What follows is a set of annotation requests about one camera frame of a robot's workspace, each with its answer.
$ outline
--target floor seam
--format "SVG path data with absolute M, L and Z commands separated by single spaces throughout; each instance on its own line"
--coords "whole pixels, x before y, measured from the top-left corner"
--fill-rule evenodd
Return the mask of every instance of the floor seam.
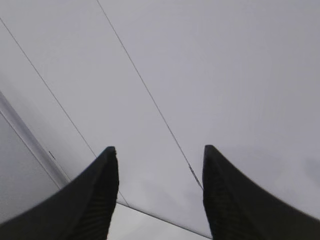
M 17 44 L 17 46 L 19 47 L 19 49 L 21 50 L 21 52 L 23 53 L 24 57 L 28 60 L 28 62 L 31 64 L 31 66 L 33 67 L 33 69 L 35 70 L 35 72 L 37 73 L 37 75 L 40 77 L 40 79 L 42 80 L 42 82 L 44 83 L 44 85 L 46 86 L 46 88 L 49 90 L 49 92 L 51 93 L 51 95 L 53 96 L 53 98 L 55 99 L 55 101 L 58 103 L 58 105 L 60 106 L 60 108 L 63 110 L 64 114 L 67 116 L 67 118 L 69 119 L 69 121 L 71 122 L 71 124 L 74 126 L 74 128 L 76 129 L 76 131 L 78 132 L 78 134 L 81 136 L 82 140 L 85 142 L 85 144 L 87 145 L 87 147 L 90 149 L 90 151 L 92 152 L 92 154 L 94 155 L 95 158 L 97 158 L 97 155 L 95 154 L 95 152 L 93 151 L 93 149 L 91 148 L 91 146 L 89 145 L 89 143 L 87 142 L 87 140 L 85 139 L 85 137 L 81 134 L 80 130 L 77 128 L 76 124 L 72 121 L 71 117 L 69 116 L 69 114 L 67 113 L 67 111 L 64 109 L 64 107 L 62 106 L 62 104 L 59 102 L 59 100 L 57 99 L 57 97 L 55 96 L 55 94 L 53 93 L 53 91 L 50 89 L 49 85 L 46 83 L 46 81 L 44 80 L 44 78 L 41 76 L 41 74 L 39 73 L 39 71 L 37 70 L 36 66 L 32 63 L 31 59 L 28 57 L 28 55 L 26 54 L 26 52 L 23 50 L 23 48 L 21 47 L 21 45 L 19 44 L 19 42 L 17 41 L 17 39 L 15 38 L 15 36 L 12 34 L 12 32 L 10 31 L 10 29 L 7 27 L 7 25 L 5 24 L 5 22 L 3 21 L 3 19 L 0 17 L 0 22 L 3 24 L 3 26 L 6 28 L 6 30 L 8 31 L 8 33 L 11 35 L 12 39 L 14 40 L 14 42 Z M 127 200 L 124 198 L 124 196 L 122 195 L 122 193 L 119 191 L 120 195 L 123 197 L 124 201 L 126 202 L 126 204 L 129 206 Z
M 143 78 L 142 78 L 141 74 L 139 73 L 139 71 L 138 71 L 138 69 L 137 69 L 137 67 L 136 67 L 136 65 L 135 65 L 135 63 L 134 63 L 134 61 L 133 61 L 133 60 L 132 60 L 132 58 L 130 57 L 130 55 L 129 55 L 129 53 L 128 53 L 127 49 L 126 49 L 126 47 L 124 46 L 124 44 L 123 44 L 122 40 L 120 39 L 120 37 L 119 37 L 118 33 L 116 32 L 116 29 L 114 28 L 113 24 L 111 23 L 110 19 L 108 18 L 107 13 L 105 12 L 105 10 L 104 10 L 104 8 L 102 7 L 102 5 L 100 4 L 99 0 L 96 0 L 96 1 L 97 1 L 97 3 L 99 4 L 99 6 L 100 6 L 100 8 L 101 8 L 101 10 L 102 10 L 102 12 L 103 12 L 103 14 L 104 14 L 105 18 L 106 18 L 106 19 L 107 19 L 107 21 L 109 22 L 109 24 L 110 24 L 110 26 L 111 26 L 111 28 L 112 28 L 112 30 L 113 30 L 113 32 L 114 32 L 114 34 L 116 35 L 116 37 L 117 37 L 118 41 L 120 42 L 120 44 L 121 44 L 122 48 L 124 49 L 124 51 L 125 51 L 125 53 L 126 53 L 127 57 L 129 58 L 129 60 L 130 60 L 131 64 L 133 65 L 133 67 L 134 67 L 134 69 L 135 69 L 136 73 L 138 74 L 138 76 L 139 76 L 139 78 L 140 78 L 140 80 L 141 80 L 142 84 L 144 85 L 144 87 L 145 87 L 146 91 L 148 92 L 148 94 L 149 94 L 150 98 L 152 99 L 153 104 L 155 105 L 155 107 L 156 107 L 157 111 L 159 112 L 159 114 L 160 114 L 160 116 L 161 116 L 162 120 L 164 121 L 164 123 L 165 123 L 165 125 L 166 125 L 167 129 L 168 129 L 168 130 L 169 130 L 169 132 L 171 133 L 171 136 L 173 137 L 173 139 L 174 139 L 174 141 L 175 141 L 176 145 L 178 146 L 178 148 L 179 148 L 180 152 L 182 153 L 183 158 L 185 159 L 186 163 L 188 164 L 188 167 L 189 167 L 189 169 L 190 169 L 190 171 L 191 171 L 191 173 L 192 173 L 192 175 L 193 175 L 193 177 L 194 177 L 195 181 L 196 181 L 196 182 L 197 182 L 197 184 L 200 186 L 200 188 L 203 190 L 204 188 L 203 188 L 203 186 L 201 185 L 201 183 L 200 183 L 200 181 L 199 181 L 199 179 L 198 179 L 197 175 L 195 174 L 195 171 L 194 171 L 194 170 L 193 170 L 193 168 L 191 167 L 191 164 L 190 164 L 190 162 L 188 161 L 188 159 L 187 159 L 187 157 L 186 157 L 186 155 L 185 155 L 184 151 L 182 150 L 182 147 L 180 146 L 180 144 L 179 144 L 179 142 L 178 142 L 178 140 L 177 140 L 177 138 L 176 138 L 175 134 L 174 134 L 174 133 L 173 133 L 173 131 L 171 130 L 171 128 L 170 128 L 170 126 L 169 126 L 169 124 L 168 124 L 167 120 L 165 119 L 165 117 L 164 117 L 163 113 L 161 112 L 161 110 L 160 110 L 160 108 L 159 108 L 159 106 L 158 106 L 158 104 L 157 104 L 156 100 L 155 100 L 155 99 L 154 99 L 154 97 L 152 96 L 152 94 L 151 94 L 151 92 L 150 92 L 150 90 L 149 90 L 149 88 L 148 88 L 147 84 L 146 84 L 146 83 L 145 83 L 145 81 L 143 80 Z

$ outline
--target white tile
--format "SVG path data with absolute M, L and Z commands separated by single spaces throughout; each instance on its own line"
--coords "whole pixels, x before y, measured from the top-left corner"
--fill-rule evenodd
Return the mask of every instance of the white tile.
M 217 146 L 320 218 L 320 3 L 101 0 L 198 177 Z
M 202 190 L 98 3 L 1 1 L 0 16 L 95 154 L 116 146 L 129 205 L 209 236 Z
M 117 204 L 109 228 L 112 240 L 205 240 L 206 237 Z
M 75 178 L 95 159 L 94 154 L 1 22 L 0 38 L 3 95 L 47 153 L 53 154 L 69 178 Z

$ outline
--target floor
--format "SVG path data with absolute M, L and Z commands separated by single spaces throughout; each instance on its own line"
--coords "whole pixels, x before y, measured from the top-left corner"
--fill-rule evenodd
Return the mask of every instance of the floor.
M 320 219 L 320 3 L 2 0 L 0 89 L 73 179 L 116 146 L 119 203 L 210 237 L 202 157 Z

